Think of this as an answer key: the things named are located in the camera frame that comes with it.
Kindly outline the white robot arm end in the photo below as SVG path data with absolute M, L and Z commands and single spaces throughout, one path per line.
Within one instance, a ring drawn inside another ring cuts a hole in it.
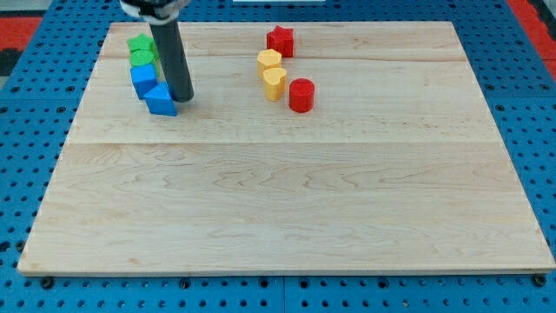
M 122 10 L 133 18 L 163 25 L 178 18 L 191 0 L 120 0 Z

